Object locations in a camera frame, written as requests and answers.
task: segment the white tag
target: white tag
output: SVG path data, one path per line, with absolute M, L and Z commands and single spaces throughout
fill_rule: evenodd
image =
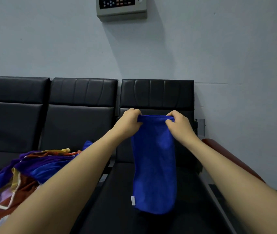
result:
M 132 205 L 135 206 L 135 196 L 131 196 Z

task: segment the hand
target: hand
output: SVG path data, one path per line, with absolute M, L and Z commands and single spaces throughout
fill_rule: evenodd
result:
M 137 122 L 138 115 L 141 115 L 141 111 L 139 109 L 131 108 L 125 111 L 122 117 L 114 125 L 112 130 L 120 136 L 121 140 L 133 136 L 143 124 L 142 122 Z
M 178 111 L 172 111 L 167 116 L 173 116 L 174 121 L 166 120 L 166 125 L 168 126 L 173 137 L 179 141 L 182 145 L 187 147 L 190 142 L 197 141 L 199 138 L 194 133 L 191 124 L 187 117 L 184 117 Z

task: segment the left hand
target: left hand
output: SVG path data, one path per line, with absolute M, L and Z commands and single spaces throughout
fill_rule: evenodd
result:
M 131 108 L 125 111 L 122 117 L 113 126 L 112 130 L 115 134 L 120 136 L 121 140 L 133 136 L 143 124 L 142 122 L 137 122 L 138 115 L 141 115 L 141 111 Z

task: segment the red armrest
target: red armrest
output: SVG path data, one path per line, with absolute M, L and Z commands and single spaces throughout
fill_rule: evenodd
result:
M 203 139 L 202 142 L 205 143 L 206 145 L 208 145 L 209 147 L 211 147 L 212 149 L 214 149 L 215 151 L 217 151 L 218 153 L 222 154 L 224 157 L 228 158 L 230 161 L 232 161 L 233 163 L 237 164 L 239 167 L 245 169 L 247 172 L 249 172 L 250 174 L 254 175 L 255 177 L 257 177 L 258 179 L 260 179 L 261 181 L 263 181 L 265 183 L 265 181 L 254 170 L 252 170 L 243 161 L 241 161 L 240 159 L 236 158 L 232 153 L 230 153 L 230 151 L 228 151 L 227 149 L 223 148 L 215 140 L 213 140 L 213 139 Z

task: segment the blue microfiber cloth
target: blue microfiber cloth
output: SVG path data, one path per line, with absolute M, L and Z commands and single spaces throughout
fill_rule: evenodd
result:
M 171 211 L 177 193 L 175 148 L 167 119 L 174 122 L 170 116 L 138 116 L 143 125 L 131 137 L 135 161 L 132 204 L 152 214 Z

